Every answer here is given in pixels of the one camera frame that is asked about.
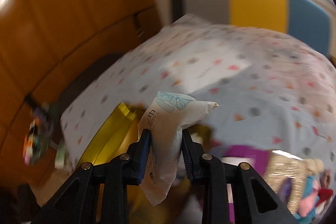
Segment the white wet wipes pack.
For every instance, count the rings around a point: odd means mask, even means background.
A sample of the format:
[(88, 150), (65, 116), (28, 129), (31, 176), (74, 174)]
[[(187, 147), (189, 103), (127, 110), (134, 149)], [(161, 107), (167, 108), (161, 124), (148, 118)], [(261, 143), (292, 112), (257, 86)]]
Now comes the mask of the white wet wipes pack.
[(175, 180), (181, 155), (182, 131), (219, 107), (185, 94), (157, 92), (143, 114), (138, 133), (151, 133), (151, 146), (141, 189), (152, 206), (160, 204)]

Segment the pink towel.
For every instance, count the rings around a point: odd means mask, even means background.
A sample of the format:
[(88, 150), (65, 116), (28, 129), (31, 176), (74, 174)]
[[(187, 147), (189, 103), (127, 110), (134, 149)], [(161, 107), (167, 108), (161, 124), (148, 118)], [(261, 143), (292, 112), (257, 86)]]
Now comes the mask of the pink towel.
[(317, 180), (312, 182), (312, 190), (310, 194), (301, 199), (298, 207), (298, 214), (305, 218), (314, 208), (316, 198), (318, 197), (319, 183)]

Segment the red christmas sock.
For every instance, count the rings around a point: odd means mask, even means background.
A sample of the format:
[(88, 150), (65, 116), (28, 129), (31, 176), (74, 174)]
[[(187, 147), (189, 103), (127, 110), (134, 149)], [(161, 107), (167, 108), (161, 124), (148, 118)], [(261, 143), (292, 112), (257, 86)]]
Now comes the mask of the red christmas sock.
[(318, 207), (321, 203), (327, 201), (333, 196), (333, 190), (327, 188), (320, 188), (318, 191), (319, 200), (316, 203), (315, 207)]

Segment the blue plush toy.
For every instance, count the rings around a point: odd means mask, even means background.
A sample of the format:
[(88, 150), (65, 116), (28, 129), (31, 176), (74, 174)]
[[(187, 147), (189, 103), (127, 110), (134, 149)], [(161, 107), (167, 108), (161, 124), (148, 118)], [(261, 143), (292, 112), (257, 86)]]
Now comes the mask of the blue plush toy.
[(319, 201), (319, 182), (309, 175), (306, 179), (305, 190), (299, 201), (297, 213), (294, 215), (297, 223), (311, 223), (316, 215), (315, 205)]

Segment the gold metal tray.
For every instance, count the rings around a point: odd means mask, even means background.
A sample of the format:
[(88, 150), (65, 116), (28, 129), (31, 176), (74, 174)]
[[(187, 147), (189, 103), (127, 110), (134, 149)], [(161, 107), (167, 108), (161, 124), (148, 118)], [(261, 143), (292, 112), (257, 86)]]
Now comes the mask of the gold metal tray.
[(104, 164), (125, 153), (131, 143), (138, 141), (138, 123), (144, 113), (143, 105), (121, 102), (88, 144), (78, 165), (85, 162)]

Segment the purple cardboard box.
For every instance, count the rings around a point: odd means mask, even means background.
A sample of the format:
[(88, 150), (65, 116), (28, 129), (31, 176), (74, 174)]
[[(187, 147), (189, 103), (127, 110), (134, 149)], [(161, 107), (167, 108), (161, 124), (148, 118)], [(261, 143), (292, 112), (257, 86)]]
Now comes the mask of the purple cardboard box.
[(269, 161), (269, 151), (248, 145), (232, 145), (220, 159), (223, 163), (231, 165), (247, 162), (260, 176), (263, 176)]

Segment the ornate gold tissue box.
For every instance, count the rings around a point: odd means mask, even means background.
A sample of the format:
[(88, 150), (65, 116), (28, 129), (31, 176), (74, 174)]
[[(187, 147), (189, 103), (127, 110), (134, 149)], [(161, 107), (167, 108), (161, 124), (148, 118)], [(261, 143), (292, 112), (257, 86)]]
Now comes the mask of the ornate gold tissue box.
[(291, 182), (291, 191), (285, 204), (292, 214), (298, 211), (307, 176), (304, 159), (282, 150), (269, 151), (268, 164), (262, 177), (276, 194), (280, 193), (285, 182)]

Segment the patterned light blue tablecloth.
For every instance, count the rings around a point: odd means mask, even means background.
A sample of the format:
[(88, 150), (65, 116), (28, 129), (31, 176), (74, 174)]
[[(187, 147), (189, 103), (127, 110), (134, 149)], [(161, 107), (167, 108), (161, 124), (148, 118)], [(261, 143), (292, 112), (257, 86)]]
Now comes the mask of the patterned light blue tablecloth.
[(72, 163), (120, 102), (147, 107), (157, 92), (218, 103), (205, 124), (223, 143), (281, 149), (335, 168), (331, 62), (290, 35), (190, 14), (123, 55), (64, 111)]

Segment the wooden wardrobe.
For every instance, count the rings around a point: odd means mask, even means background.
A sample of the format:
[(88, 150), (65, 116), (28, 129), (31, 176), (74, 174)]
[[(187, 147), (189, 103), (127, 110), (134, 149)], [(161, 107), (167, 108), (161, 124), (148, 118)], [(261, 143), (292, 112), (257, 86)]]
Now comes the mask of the wooden wardrobe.
[(108, 53), (126, 53), (155, 35), (155, 0), (1, 0), (1, 185), (42, 184), (54, 151), (35, 166), (23, 160), (31, 95), (53, 102)]

